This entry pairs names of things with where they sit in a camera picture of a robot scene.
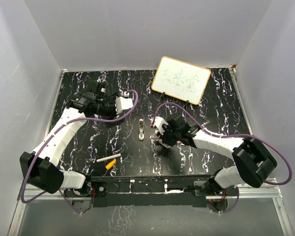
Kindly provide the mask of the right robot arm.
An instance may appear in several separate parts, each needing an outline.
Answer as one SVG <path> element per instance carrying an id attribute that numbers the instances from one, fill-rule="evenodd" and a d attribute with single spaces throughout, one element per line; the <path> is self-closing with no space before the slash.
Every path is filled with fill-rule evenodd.
<path id="1" fill-rule="evenodd" d="M 216 152 L 234 161 L 234 166 L 217 170 L 197 187 L 208 194 L 221 195 L 228 187 L 248 184 L 259 188 L 277 167 L 267 148 L 255 138 L 221 138 L 209 135 L 198 125 L 190 126 L 180 114 L 154 120 L 157 144 L 170 148 L 178 142 Z"/>

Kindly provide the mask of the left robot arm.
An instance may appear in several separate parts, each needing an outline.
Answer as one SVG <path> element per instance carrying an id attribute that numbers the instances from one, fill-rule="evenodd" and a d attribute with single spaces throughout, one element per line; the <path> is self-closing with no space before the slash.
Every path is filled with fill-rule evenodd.
<path id="1" fill-rule="evenodd" d="M 129 93 L 126 91 L 109 94 L 106 84 L 94 80 L 72 95 L 60 119 L 41 144 L 31 153 L 24 152 L 21 155 L 20 164 L 25 184 L 51 194 L 60 189 L 75 189 L 79 195 L 87 196 L 92 184 L 80 172 L 58 169 L 60 158 L 87 118 L 100 116 L 106 120 L 107 127 L 116 125 L 112 120 L 128 109 L 128 97 Z"/>

